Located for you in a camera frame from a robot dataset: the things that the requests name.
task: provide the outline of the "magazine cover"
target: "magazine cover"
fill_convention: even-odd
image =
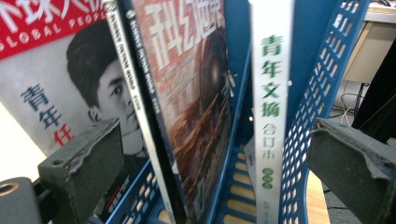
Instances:
[[[232,128],[222,1],[120,0],[190,223],[205,223]]]
[[[0,101],[46,156],[94,123],[120,118],[125,167],[106,218],[147,162],[100,0],[0,2]]]

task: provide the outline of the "screw hole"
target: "screw hole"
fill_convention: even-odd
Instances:
[[[0,186],[0,197],[14,191],[18,186],[18,183],[6,183],[5,185]]]
[[[62,160],[57,160],[57,161],[53,161],[53,162],[52,162],[52,165],[59,165],[59,164],[62,164],[62,163],[64,163],[64,161],[62,161]]]

